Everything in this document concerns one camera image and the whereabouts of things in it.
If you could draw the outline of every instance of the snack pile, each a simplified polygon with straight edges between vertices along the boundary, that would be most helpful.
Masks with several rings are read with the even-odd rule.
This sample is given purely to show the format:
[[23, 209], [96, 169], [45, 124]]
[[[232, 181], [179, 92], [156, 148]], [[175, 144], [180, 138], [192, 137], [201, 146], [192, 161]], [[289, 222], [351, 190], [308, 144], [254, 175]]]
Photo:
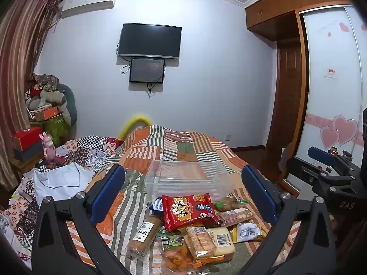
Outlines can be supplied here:
[[260, 225], [246, 223], [253, 216], [247, 203], [234, 194], [213, 202], [208, 193], [163, 195], [149, 207], [152, 215], [129, 241], [127, 253], [142, 259], [156, 239], [162, 269], [180, 275], [209, 274], [203, 266], [230, 261], [234, 243], [265, 238]]

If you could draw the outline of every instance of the bed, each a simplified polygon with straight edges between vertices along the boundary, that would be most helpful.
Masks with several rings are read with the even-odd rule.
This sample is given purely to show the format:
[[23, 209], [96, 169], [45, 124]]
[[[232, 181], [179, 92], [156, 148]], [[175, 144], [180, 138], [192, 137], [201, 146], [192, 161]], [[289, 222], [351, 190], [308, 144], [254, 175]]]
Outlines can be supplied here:
[[[262, 220], [253, 200], [247, 193], [241, 181], [242, 168], [247, 165], [237, 157], [230, 148], [215, 138], [199, 132], [175, 131], [159, 125], [152, 125], [134, 131], [123, 143], [117, 146], [114, 138], [87, 136], [79, 140], [69, 141], [58, 149], [56, 164], [62, 166], [70, 162], [77, 162], [87, 169], [96, 171], [92, 182], [86, 191], [98, 180], [102, 179], [113, 164], [120, 164], [125, 169], [125, 183], [111, 206], [107, 217], [102, 223], [97, 224], [97, 229], [112, 252], [122, 262], [131, 274], [162, 274], [158, 243], [153, 243], [150, 252], [144, 261], [131, 260], [125, 254], [125, 247], [135, 234], [137, 228], [149, 214], [149, 204], [145, 193], [144, 177], [147, 174], [152, 160], [168, 161], [218, 161], [223, 164], [236, 183], [234, 194], [249, 200], [248, 209], [254, 213], [249, 222], [262, 225], [266, 232], [271, 225]], [[46, 171], [46, 166], [39, 167]], [[11, 220], [11, 228], [15, 237], [24, 249], [32, 250], [33, 228], [38, 213], [35, 202], [33, 179], [28, 178], [20, 185], [23, 197], [18, 194], [11, 201], [11, 206], [4, 215]], [[283, 250], [276, 263], [281, 263], [287, 257], [300, 223], [295, 223], [289, 233]], [[87, 264], [93, 265], [88, 256], [72, 222], [68, 223], [72, 240], [78, 250], [80, 258]], [[230, 263], [213, 265], [211, 271], [225, 271], [230, 269], [235, 274], [250, 259], [259, 242], [245, 242], [236, 244], [236, 253]], [[30, 261], [30, 253], [19, 253], [25, 261]]]

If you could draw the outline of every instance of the yellow arch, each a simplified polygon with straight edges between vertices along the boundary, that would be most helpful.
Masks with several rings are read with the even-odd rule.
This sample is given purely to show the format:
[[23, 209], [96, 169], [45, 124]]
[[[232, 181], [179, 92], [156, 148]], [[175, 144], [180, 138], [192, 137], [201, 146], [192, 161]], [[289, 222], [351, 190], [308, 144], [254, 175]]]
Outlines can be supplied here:
[[146, 116], [136, 115], [132, 117], [130, 121], [125, 125], [125, 127], [121, 130], [120, 135], [119, 135], [119, 140], [125, 139], [131, 127], [137, 122], [143, 122], [147, 126], [153, 125], [152, 121], [149, 120]]

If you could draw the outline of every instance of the blue gripper pad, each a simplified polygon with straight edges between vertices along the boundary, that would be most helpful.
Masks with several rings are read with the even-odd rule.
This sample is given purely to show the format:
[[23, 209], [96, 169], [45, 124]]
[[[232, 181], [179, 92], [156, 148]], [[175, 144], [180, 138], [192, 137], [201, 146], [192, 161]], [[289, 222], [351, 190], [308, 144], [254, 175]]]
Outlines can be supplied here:
[[102, 222], [111, 208], [118, 192], [125, 182], [125, 170], [121, 165], [114, 164], [105, 177], [97, 181], [88, 192], [89, 220], [96, 226]]
[[262, 219], [274, 226], [278, 221], [278, 210], [281, 208], [279, 191], [274, 184], [264, 179], [253, 165], [247, 165], [242, 169], [242, 183]]
[[307, 154], [310, 158], [313, 158], [323, 164], [326, 164], [327, 166], [333, 166], [335, 164], [335, 159], [332, 154], [320, 150], [318, 148], [315, 147], [309, 148]]

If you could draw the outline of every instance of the air conditioner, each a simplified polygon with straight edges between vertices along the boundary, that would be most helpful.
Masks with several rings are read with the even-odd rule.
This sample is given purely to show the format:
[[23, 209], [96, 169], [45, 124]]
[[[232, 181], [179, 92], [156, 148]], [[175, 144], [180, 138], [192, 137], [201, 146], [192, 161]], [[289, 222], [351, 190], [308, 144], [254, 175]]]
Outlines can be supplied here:
[[89, 11], [112, 9], [116, 0], [65, 0], [62, 17], [72, 16]]

